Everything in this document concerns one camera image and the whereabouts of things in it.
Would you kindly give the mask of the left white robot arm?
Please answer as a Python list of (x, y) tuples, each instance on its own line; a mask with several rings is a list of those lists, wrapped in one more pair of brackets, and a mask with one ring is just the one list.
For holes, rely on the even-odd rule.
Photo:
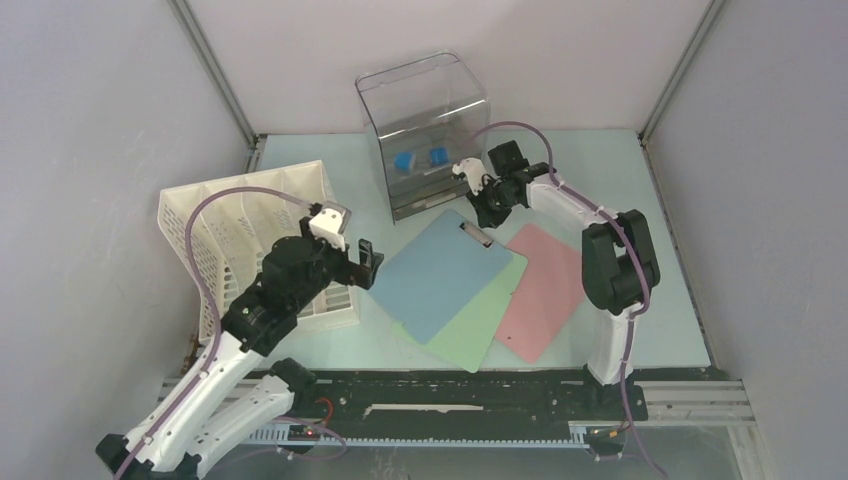
[(137, 427), (108, 434), (96, 454), (116, 479), (202, 479), (260, 426), (316, 403), (316, 377), (291, 358), (276, 362), (251, 392), (219, 406), (298, 325), (299, 313), (333, 283), (370, 289), (383, 254), (367, 240), (359, 260), (307, 236), (279, 239), (254, 282), (231, 304), (221, 331), (177, 387)]

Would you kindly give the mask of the blue clipboard sheet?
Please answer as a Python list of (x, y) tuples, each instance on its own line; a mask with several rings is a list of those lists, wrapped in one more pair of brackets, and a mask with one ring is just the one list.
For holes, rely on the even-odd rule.
[(369, 290), (420, 343), (430, 341), (512, 259), (493, 238), (484, 248), (469, 237), (460, 229), (465, 221), (475, 224), (455, 210), (444, 211), (379, 268)]

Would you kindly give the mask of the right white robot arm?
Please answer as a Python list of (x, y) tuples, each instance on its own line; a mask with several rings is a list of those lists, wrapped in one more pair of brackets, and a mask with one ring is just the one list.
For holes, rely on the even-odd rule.
[(480, 227), (497, 228), (522, 206), (581, 231), (582, 288), (604, 317), (587, 362), (595, 382), (583, 388), (581, 402), (591, 416), (606, 418), (622, 403), (615, 384), (632, 372), (637, 322), (661, 279), (648, 221), (639, 210), (617, 212), (593, 202), (557, 173), (553, 160), (532, 164), (514, 141), (488, 157), (489, 167), (468, 157), (451, 168), (469, 187), (466, 197)]

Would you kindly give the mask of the metal clipboard clip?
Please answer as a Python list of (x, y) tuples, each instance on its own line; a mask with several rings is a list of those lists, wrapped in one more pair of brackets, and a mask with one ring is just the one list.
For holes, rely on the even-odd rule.
[(460, 229), (484, 248), (490, 248), (494, 244), (494, 240), (473, 223), (467, 221), (462, 222), (460, 224)]

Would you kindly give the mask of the blue eraser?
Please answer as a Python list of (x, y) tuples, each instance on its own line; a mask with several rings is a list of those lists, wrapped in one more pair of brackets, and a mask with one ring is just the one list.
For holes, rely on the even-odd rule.
[(411, 174), (415, 169), (417, 156), (412, 152), (400, 152), (393, 159), (394, 168), (402, 174)]
[(436, 147), (429, 150), (429, 164), (432, 167), (439, 167), (450, 162), (448, 150), (445, 147)]

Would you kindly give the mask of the clear plastic drawer box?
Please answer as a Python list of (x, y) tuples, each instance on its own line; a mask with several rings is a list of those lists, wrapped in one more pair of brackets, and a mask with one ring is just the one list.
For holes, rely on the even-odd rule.
[[(400, 221), (464, 196), (468, 184), (451, 167), (480, 157), (490, 121), (488, 94), (461, 57), (439, 51), (355, 82), (372, 157), (385, 184), (390, 215)], [(445, 147), (450, 162), (432, 167), (429, 150)], [(394, 168), (400, 152), (417, 156), (411, 174)]]

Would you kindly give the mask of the green clipboard sheet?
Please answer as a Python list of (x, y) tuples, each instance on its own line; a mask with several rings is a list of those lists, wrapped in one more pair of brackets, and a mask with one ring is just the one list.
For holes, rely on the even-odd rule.
[(392, 332), (453, 366), (475, 373), (486, 357), (527, 265), (524, 256), (513, 253), (502, 272), (427, 343), (414, 340), (399, 323), (393, 325)]

